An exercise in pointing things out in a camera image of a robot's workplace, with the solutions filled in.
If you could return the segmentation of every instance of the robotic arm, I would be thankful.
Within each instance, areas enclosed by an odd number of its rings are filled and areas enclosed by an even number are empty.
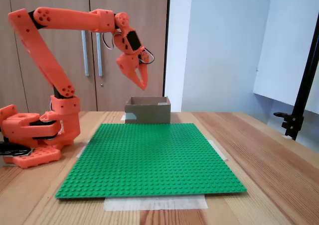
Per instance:
[[[72,97],[75,89],[46,46],[38,29],[74,29],[114,34],[115,45],[123,52],[116,60],[120,70],[141,89],[145,90],[147,86],[146,64],[149,55],[135,29],[130,27],[130,19],[125,12],[114,14],[104,9],[81,12],[39,7],[30,13],[25,9],[9,13],[8,20],[45,78],[63,97]],[[136,69],[140,71],[142,80],[137,76]]]
[[[114,14],[104,9],[81,12],[39,7],[32,12],[27,12],[26,9],[11,12],[8,20],[37,67],[53,87],[54,95],[51,96],[51,111],[42,116],[37,113],[18,113],[15,105],[0,109],[0,128],[5,138],[2,148],[9,145],[16,146],[20,152],[11,149],[14,151],[11,155],[23,154],[24,146],[38,149],[37,153],[29,156],[7,157],[5,158],[7,163],[27,168],[57,160],[61,157],[60,149],[71,144],[80,133],[78,117],[80,101],[74,96],[75,88],[43,41],[38,29],[75,29],[112,33],[112,42],[114,41],[123,52],[116,59],[120,70],[141,89],[145,90],[147,86],[147,64],[153,61],[150,62],[147,53],[149,51],[141,44],[135,29],[130,27],[130,19],[125,12]],[[0,154],[8,152],[0,149]]]

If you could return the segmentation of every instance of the cabinet handle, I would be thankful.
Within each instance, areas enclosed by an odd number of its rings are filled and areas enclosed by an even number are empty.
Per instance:
[[[99,76],[103,76],[103,71],[102,71],[102,58],[101,58],[101,36],[100,33],[96,33],[96,47],[98,50],[98,66],[99,66]]]
[[[84,56],[84,72],[85,76],[89,77],[89,66],[88,66],[88,52],[86,50],[86,36],[85,31],[82,30],[82,46],[83,46],[83,56]]]

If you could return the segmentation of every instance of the wooden table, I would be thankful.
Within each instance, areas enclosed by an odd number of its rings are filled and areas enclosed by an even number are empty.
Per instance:
[[[122,115],[81,112],[81,134],[61,160],[0,168],[0,224],[319,224],[319,155],[244,113],[173,113],[172,122],[195,123],[213,139],[248,193],[206,196],[206,210],[175,211],[105,212],[104,199],[55,199],[81,147],[101,123],[123,123]]]

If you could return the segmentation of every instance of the wooden cabinet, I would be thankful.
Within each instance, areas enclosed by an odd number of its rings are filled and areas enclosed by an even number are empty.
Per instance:
[[[11,0],[12,11],[21,8],[33,11],[40,6],[90,11],[89,0]],[[81,100],[81,110],[96,111],[95,79],[85,76],[81,31],[40,29],[39,32],[74,85],[75,95]],[[86,35],[87,48],[91,49],[91,33]],[[49,110],[53,89],[19,38],[16,40],[29,112],[42,114]],[[88,65],[90,75],[94,75],[92,49],[88,50]]]
[[[7,20],[10,0],[0,0],[0,108],[15,104],[27,112],[13,29]]]
[[[44,113],[49,110],[53,89],[7,23],[7,14],[25,8],[58,7],[80,11],[97,8],[115,13],[127,12],[143,45],[155,55],[148,66],[149,83],[141,90],[118,68],[117,48],[108,50],[101,42],[103,76],[98,72],[96,33],[86,32],[88,69],[84,71],[81,31],[40,29],[44,41],[74,85],[83,111],[123,111],[131,96],[162,96],[167,0],[1,0],[0,107],[15,103],[20,112]],[[106,36],[110,41],[111,34]]]
[[[145,91],[120,71],[115,59],[122,53],[101,45],[103,76],[97,67],[96,38],[93,33],[96,94],[99,111],[123,111],[130,96],[162,96],[166,33],[167,0],[90,0],[91,9],[105,8],[114,13],[126,12],[130,26],[135,28],[142,44],[155,55],[148,65],[149,83]],[[111,35],[106,36],[111,42]]]

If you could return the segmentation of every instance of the white wall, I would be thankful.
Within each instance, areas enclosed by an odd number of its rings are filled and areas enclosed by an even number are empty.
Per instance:
[[[319,0],[271,0],[254,92],[294,105],[319,11]],[[306,109],[319,113],[319,72]]]
[[[293,106],[274,101],[270,111],[270,117],[267,125],[285,134],[286,129],[282,128],[283,119],[273,115],[275,112],[291,113]],[[304,123],[299,131],[296,141],[304,146],[319,153],[319,115],[313,112],[305,111]]]
[[[192,0],[182,111],[247,112],[267,121],[272,100],[253,94],[270,0]]]
[[[169,97],[172,112],[181,110],[190,6],[191,0],[170,0],[165,96]]]

